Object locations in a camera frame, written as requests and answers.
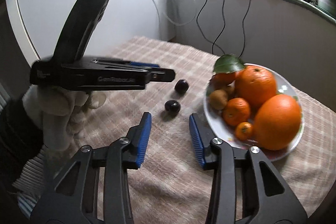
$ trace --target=silver bolt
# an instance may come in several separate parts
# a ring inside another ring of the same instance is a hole
[[[260,152],[260,148],[257,146],[251,147],[250,150],[252,153],[255,153],[255,154]]]
[[[81,151],[83,153],[89,152],[90,150],[91,150],[91,146],[89,146],[89,145],[84,145],[84,146],[81,147]]]
[[[222,144],[223,143],[223,140],[220,139],[220,138],[213,138],[211,140],[214,144]]]
[[[126,138],[126,137],[121,138],[119,141],[120,141],[121,144],[129,143],[129,139]]]

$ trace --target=plate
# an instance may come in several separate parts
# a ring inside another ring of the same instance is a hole
[[[274,75],[275,80],[277,82],[278,94],[286,94],[286,95],[292,96],[299,103],[300,108],[302,109],[302,105],[300,103],[298,95],[293,89],[292,85],[285,78],[283,78],[280,74],[276,73],[275,71],[270,70],[269,68],[266,68],[260,65],[255,65],[255,64],[246,64],[246,65],[253,65],[253,66],[257,66],[257,67],[261,67],[261,68],[265,68],[266,70],[269,70]],[[248,149],[250,146],[257,145],[256,142],[253,140],[242,142],[235,137],[233,128],[228,126],[222,120],[221,116],[218,114],[218,111],[214,110],[209,104],[207,95],[209,95],[212,91],[213,91],[213,87],[208,85],[206,92],[204,94],[203,106],[204,106],[205,117],[212,131],[215,133],[215,135],[218,138],[221,138],[222,140],[229,143],[232,147]],[[295,138],[292,140],[292,142],[286,148],[282,150],[270,151],[270,150],[262,149],[262,151],[271,161],[280,160],[281,158],[287,156],[291,151],[295,149],[295,147],[299,143],[302,133],[303,133],[304,126],[305,126],[305,118],[301,111],[300,128]]]

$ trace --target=table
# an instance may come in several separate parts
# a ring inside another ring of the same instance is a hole
[[[89,144],[109,145],[137,125],[143,112],[152,114],[152,131],[141,169],[129,171],[129,188],[135,223],[204,223],[211,192],[212,171],[203,171],[194,157],[189,115],[204,120],[203,96],[218,58],[190,46],[135,37],[110,55],[126,60],[172,68],[172,83],[149,83],[145,90],[108,92],[106,103],[92,111],[84,138],[73,148]],[[190,88],[179,97],[174,85],[186,79]],[[290,185],[310,216],[336,180],[336,113],[297,90],[305,115],[305,128],[296,149],[274,165]],[[181,111],[170,118],[164,103],[175,99]],[[103,185],[100,176],[100,189]],[[98,211],[102,213],[102,191]],[[237,189],[237,217],[242,213],[241,189]]]

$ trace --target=green plant pot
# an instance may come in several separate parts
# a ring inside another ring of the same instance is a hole
[[[321,10],[327,11],[336,18],[336,0],[317,0],[317,5]]]

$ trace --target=gloved hand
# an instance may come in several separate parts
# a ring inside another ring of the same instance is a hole
[[[69,91],[60,87],[32,85],[22,98],[24,109],[43,130],[47,148],[66,150],[92,109],[104,104],[103,92]]]

